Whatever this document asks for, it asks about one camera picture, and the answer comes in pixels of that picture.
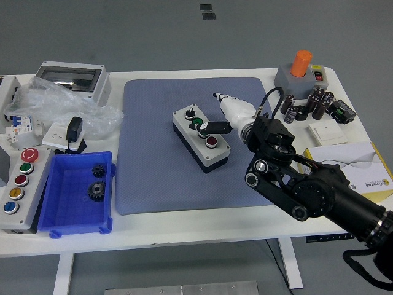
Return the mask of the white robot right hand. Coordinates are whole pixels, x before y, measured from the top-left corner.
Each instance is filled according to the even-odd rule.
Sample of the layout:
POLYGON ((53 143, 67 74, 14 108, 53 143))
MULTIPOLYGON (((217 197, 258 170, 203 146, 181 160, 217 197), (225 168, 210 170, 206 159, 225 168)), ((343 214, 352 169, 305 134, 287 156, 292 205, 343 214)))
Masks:
POLYGON ((214 93, 219 100, 220 109, 226 121, 194 123, 193 128, 203 134, 228 134, 232 130, 238 132, 240 139, 254 123, 253 118, 256 109, 247 101, 221 93, 214 93))

